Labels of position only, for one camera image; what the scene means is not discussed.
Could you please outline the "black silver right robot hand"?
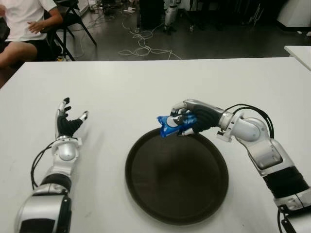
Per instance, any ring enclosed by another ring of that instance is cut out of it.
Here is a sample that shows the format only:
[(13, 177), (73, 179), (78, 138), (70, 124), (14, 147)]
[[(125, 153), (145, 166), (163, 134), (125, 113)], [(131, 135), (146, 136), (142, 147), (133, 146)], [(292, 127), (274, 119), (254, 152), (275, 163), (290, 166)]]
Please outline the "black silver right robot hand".
[(194, 114), (197, 121), (191, 128), (183, 131), (180, 134), (182, 136), (200, 133), (213, 127), (221, 127), (221, 119), (223, 115), (226, 116), (225, 110), (194, 99), (187, 99), (175, 104), (171, 109), (171, 116), (186, 111), (190, 111)]

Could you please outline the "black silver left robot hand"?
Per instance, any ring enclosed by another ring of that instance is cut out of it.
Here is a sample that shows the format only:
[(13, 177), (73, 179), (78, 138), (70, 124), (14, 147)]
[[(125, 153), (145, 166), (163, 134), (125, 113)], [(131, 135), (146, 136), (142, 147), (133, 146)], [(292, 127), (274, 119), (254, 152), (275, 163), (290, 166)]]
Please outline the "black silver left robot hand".
[(58, 139), (62, 136), (73, 137), (75, 132), (81, 127), (84, 121), (87, 120), (89, 112), (84, 111), (82, 115), (74, 120), (68, 120), (68, 113), (71, 109), (71, 106), (68, 106), (70, 103), (70, 98), (64, 98), (59, 104), (56, 115), (55, 115), (55, 139)]

